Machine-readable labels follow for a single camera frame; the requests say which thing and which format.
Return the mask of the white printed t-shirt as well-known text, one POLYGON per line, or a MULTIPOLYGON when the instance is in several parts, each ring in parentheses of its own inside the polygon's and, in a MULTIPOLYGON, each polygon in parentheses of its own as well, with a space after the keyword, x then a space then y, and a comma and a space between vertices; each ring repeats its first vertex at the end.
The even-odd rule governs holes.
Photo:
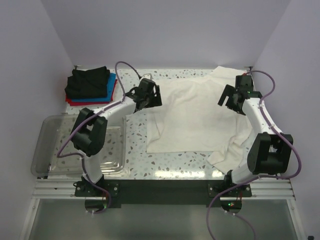
POLYGON ((162 106, 127 118, 125 162, 142 177, 155 171, 184 174, 214 167, 222 173, 245 161, 253 134, 247 117, 218 105, 226 85, 242 70, 155 70, 162 106))

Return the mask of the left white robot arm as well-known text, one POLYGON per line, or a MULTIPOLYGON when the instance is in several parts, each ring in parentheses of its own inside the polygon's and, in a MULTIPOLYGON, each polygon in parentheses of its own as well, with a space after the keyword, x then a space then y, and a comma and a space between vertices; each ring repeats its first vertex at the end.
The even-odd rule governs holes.
POLYGON ((119 101, 95 110, 80 110, 70 136, 80 155, 83 178, 91 184, 104 178, 96 155, 104 147, 108 124, 115 124, 140 110, 161 105, 160 86, 151 79, 142 78, 139 85, 126 92, 119 101))

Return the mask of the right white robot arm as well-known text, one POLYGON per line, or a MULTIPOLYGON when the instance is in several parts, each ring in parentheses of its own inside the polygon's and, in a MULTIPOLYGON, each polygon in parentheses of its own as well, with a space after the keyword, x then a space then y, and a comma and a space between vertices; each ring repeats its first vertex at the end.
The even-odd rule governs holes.
POLYGON ((235 77, 235 86, 226 85, 218 101, 248 118, 255 139, 249 148, 244 164, 229 170, 224 177, 225 185, 233 187, 256 177, 276 176, 287 171, 291 157, 293 137, 284 134, 265 109, 265 101, 254 90, 252 76, 244 73, 235 77))

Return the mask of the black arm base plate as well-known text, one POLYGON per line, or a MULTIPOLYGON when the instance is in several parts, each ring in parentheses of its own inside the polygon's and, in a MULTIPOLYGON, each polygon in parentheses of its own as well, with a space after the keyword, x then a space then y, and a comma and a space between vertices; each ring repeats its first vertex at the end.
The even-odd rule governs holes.
POLYGON ((74 196, 86 198, 87 210, 122 205, 205 205, 224 190, 223 180, 101 179, 91 185, 82 178, 73 183, 74 196))

